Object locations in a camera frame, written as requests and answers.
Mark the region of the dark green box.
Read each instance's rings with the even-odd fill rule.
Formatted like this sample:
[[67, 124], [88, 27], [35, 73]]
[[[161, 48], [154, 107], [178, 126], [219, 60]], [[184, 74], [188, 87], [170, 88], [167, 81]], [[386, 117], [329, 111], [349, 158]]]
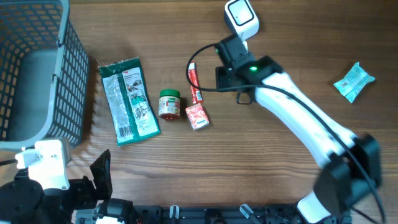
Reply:
[[98, 68], [111, 112], [118, 146], [161, 133], [151, 107], [138, 57]]

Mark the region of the green white snack pack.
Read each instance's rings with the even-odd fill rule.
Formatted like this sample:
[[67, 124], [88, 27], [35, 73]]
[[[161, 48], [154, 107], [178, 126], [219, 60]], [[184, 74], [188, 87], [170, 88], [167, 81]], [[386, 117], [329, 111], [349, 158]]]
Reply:
[[366, 72], [356, 62], [343, 79], [337, 81], [333, 85], [350, 103], [353, 103], [362, 89], [375, 80], [368, 72]]

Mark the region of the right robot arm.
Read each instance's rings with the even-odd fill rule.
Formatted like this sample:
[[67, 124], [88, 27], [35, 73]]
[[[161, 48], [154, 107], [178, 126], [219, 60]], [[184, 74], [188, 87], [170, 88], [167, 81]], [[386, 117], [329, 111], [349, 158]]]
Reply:
[[382, 182], [378, 142], [358, 137], [309, 100], [269, 56], [256, 59], [237, 35], [215, 45], [225, 76], [217, 89], [251, 91], [254, 101], [274, 113], [310, 151], [320, 168], [313, 189], [297, 203], [304, 223], [340, 217]]

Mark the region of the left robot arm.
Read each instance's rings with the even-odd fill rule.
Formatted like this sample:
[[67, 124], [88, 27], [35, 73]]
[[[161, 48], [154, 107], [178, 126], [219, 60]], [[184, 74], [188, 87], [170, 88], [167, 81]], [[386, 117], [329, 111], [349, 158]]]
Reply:
[[71, 223], [75, 210], [94, 209], [100, 200], [96, 223], [139, 223], [131, 201], [111, 197], [110, 161], [107, 149], [90, 165], [94, 180], [72, 179], [67, 190], [45, 190], [36, 180], [15, 177], [1, 186], [1, 223]]

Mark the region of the green lid spice jar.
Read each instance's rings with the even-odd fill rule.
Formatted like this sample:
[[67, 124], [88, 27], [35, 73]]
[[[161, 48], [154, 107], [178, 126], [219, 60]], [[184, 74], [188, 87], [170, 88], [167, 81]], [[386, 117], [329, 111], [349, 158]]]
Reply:
[[178, 90], [160, 91], [159, 117], [164, 120], [175, 120], [180, 117], [180, 92]]

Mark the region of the red juice carton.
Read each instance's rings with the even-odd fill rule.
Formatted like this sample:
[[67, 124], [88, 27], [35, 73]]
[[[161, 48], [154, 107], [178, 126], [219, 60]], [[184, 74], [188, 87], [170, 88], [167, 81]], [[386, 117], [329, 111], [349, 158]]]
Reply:
[[193, 130], [204, 128], [210, 124], [210, 121], [201, 103], [186, 108], [185, 112]]

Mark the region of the red slim stick packet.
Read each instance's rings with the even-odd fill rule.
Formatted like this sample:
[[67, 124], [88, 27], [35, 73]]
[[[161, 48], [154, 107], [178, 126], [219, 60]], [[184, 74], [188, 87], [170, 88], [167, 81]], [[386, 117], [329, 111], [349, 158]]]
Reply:
[[188, 76], [190, 81], [193, 83], [191, 86], [191, 94], [192, 94], [192, 102], [193, 104], [202, 103], [203, 97], [201, 95], [201, 91], [197, 88], [198, 77], [197, 77], [197, 66], [195, 62], [191, 62], [188, 66]]

